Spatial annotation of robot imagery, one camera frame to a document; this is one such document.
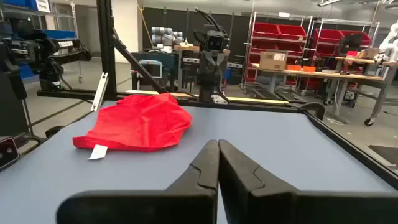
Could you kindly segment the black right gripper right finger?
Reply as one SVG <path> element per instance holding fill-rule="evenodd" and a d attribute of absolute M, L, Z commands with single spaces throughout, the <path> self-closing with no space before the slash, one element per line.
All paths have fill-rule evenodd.
<path fill-rule="evenodd" d="M 397 223 L 397 194 L 300 190 L 230 142 L 218 145 L 229 223 Z"/>

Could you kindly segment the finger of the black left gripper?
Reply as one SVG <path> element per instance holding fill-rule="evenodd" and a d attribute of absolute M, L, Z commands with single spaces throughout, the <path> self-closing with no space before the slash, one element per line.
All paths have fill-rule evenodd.
<path fill-rule="evenodd" d="M 215 61 L 213 59 L 213 54 L 211 52 L 205 52 L 205 73 L 209 77 L 215 75 Z"/>
<path fill-rule="evenodd" d="M 226 54 L 219 53 L 216 59 L 216 70 L 215 74 L 219 77 L 222 77 L 226 70 Z"/>

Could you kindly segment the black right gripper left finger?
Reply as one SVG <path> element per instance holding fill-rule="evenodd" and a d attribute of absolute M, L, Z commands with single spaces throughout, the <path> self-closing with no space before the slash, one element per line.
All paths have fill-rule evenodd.
<path fill-rule="evenodd" d="M 220 149 L 209 140 L 164 190 L 95 190 L 66 198 L 57 223 L 216 223 Z"/>

